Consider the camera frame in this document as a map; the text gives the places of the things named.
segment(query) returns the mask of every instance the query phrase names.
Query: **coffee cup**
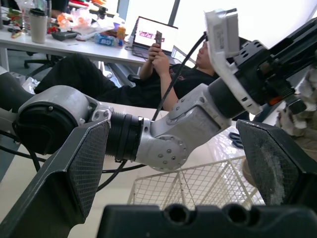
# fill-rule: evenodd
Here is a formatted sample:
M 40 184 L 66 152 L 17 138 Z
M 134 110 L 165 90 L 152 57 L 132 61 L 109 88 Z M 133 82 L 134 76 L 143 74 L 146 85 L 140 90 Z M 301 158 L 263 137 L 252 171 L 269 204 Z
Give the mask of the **coffee cup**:
M 30 20 L 32 41 L 40 44 L 45 43 L 48 16 L 44 11 L 33 8 L 30 10 Z

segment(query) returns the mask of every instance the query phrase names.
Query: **robotic arm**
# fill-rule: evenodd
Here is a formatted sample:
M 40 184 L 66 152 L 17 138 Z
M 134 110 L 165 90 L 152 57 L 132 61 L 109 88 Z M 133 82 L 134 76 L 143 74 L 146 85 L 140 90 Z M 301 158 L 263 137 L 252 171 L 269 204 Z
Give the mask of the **robotic arm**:
M 209 86 L 199 85 L 164 118 L 151 121 L 119 114 L 68 86 L 32 96 L 1 69 L 1 89 L 6 91 L 0 105 L 0 129 L 16 134 L 30 150 L 52 154 L 75 127 L 110 119 L 106 154 L 116 161 L 131 160 L 158 171 L 172 171 L 245 110 L 257 114 L 261 105 L 282 100 L 295 114 L 305 110 L 286 79 L 315 61 L 314 19 L 271 49 L 253 41 L 240 51 L 236 9 L 206 13 L 206 22 L 211 61 L 221 78 Z M 232 56 L 235 63 L 229 65 L 226 58 Z

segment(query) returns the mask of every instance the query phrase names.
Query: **white desk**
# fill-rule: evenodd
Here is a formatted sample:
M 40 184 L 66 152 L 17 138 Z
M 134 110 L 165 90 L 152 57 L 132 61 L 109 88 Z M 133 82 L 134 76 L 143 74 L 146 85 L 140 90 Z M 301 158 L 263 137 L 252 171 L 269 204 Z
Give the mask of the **white desk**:
M 8 69 L 7 49 L 44 53 L 55 56 L 69 56 L 73 53 L 81 53 L 91 60 L 103 61 L 108 63 L 132 64 L 142 66 L 145 60 L 141 57 L 132 55 L 131 51 L 124 48 L 108 47 L 95 44 L 91 41 L 81 42 L 74 39 L 65 41 L 55 40 L 51 35 L 47 35 L 44 44 L 32 42 L 31 36 L 21 35 L 16 39 L 11 38 L 8 27 L 0 30 L 0 65 Z

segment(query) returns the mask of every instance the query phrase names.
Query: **wire mesh basket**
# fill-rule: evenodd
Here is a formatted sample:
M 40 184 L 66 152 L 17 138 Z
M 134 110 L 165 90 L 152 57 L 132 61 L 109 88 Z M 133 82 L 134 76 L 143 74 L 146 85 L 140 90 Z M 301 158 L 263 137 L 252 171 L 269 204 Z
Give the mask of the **wire mesh basket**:
M 264 204 L 258 190 L 242 174 L 245 156 L 190 167 L 134 181 L 128 204 L 158 205 L 160 209 L 179 203 L 223 207 L 238 203 L 245 208 Z

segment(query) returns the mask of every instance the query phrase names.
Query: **man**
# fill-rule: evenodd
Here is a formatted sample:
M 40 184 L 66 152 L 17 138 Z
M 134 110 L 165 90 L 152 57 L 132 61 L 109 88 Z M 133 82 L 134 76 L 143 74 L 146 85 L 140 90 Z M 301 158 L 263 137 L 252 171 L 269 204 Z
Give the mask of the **man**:
M 163 104 L 164 110 L 170 111 L 178 99 L 201 83 L 209 85 L 218 78 L 209 60 L 206 42 L 199 49 L 196 66 L 183 68 Z M 170 66 L 159 45 L 153 44 L 149 49 L 149 59 L 142 67 L 140 82 L 135 87 L 117 88 L 88 58 L 74 54 L 57 63 L 35 92 L 40 93 L 55 85 L 68 85 L 99 101 L 156 109 L 179 67 L 180 64 Z
M 52 0 L 52 17 L 57 18 L 66 12 L 69 0 Z

